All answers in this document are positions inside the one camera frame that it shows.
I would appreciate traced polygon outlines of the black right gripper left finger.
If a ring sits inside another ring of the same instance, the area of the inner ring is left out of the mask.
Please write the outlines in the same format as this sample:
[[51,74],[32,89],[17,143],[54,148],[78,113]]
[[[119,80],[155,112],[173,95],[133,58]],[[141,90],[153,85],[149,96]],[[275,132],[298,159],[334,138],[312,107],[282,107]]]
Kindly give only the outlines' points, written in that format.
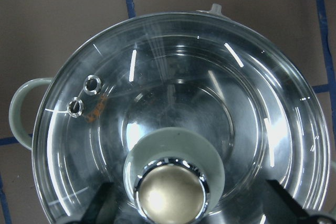
[[114,183],[103,183],[83,214],[64,217],[61,223],[113,223],[118,210],[116,197]]

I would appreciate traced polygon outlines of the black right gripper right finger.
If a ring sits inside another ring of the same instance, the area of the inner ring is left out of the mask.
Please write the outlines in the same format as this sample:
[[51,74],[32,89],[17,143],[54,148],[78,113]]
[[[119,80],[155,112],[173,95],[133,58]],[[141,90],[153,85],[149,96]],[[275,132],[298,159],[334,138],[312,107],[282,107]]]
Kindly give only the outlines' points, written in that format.
[[268,223],[335,223],[331,214],[305,210],[277,180],[266,180],[264,215]]

